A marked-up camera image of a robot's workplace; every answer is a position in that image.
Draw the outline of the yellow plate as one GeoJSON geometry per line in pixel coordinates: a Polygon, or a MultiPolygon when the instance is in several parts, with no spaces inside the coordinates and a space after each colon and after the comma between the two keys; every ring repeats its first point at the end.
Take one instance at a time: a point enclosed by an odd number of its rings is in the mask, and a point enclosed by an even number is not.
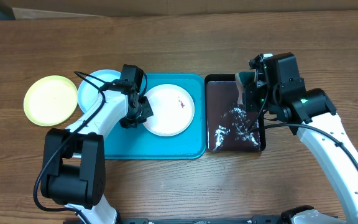
{"type": "Polygon", "coordinates": [[[24,113],[36,125],[54,126],[75,112],[77,97],[78,90],[68,78],[59,75],[43,77],[27,90],[24,113]]]}

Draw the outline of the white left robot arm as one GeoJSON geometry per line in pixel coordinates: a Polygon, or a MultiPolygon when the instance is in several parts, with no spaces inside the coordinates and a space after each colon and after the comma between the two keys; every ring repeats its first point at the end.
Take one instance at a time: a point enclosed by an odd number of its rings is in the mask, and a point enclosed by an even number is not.
{"type": "Polygon", "coordinates": [[[41,210],[71,211],[83,223],[117,222],[118,213],[104,196],[104,145],[115,125],[136,128],[152,115],[140,87],[137,82],[107,82],[98,88],[97,99],[79,120],[47,133],[42,170],[33,194],[41,210]],[[53,200],[58,207],[43,206],[39,195],[53,200]]]}

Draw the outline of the green sponge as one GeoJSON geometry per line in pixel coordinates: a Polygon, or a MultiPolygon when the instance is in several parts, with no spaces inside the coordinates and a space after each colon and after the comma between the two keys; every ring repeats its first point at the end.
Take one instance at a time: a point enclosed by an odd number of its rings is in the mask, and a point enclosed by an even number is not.
{"type": "Polygon", "coordinates": [[[235,74],[236,87],[239,92],[237,103],[246,105],[251,96],[252,88],[255,85],[255,72],[244,71],[235,74]]]}

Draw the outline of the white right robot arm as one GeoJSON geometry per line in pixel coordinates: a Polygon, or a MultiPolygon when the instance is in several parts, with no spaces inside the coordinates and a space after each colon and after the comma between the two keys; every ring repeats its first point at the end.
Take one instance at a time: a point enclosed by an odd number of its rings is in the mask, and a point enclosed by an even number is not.
{"type": "Polygon", "coordinates": [[[288,127],[309,149],[333,187],[345,219],[309,205],[281,214],[281,223],[358,223],[358,152],[337,109],[320,88],[307,90],[292,53],[259,54],[235,75],[239,100],[257,112],[248,132],[288,127]]]}

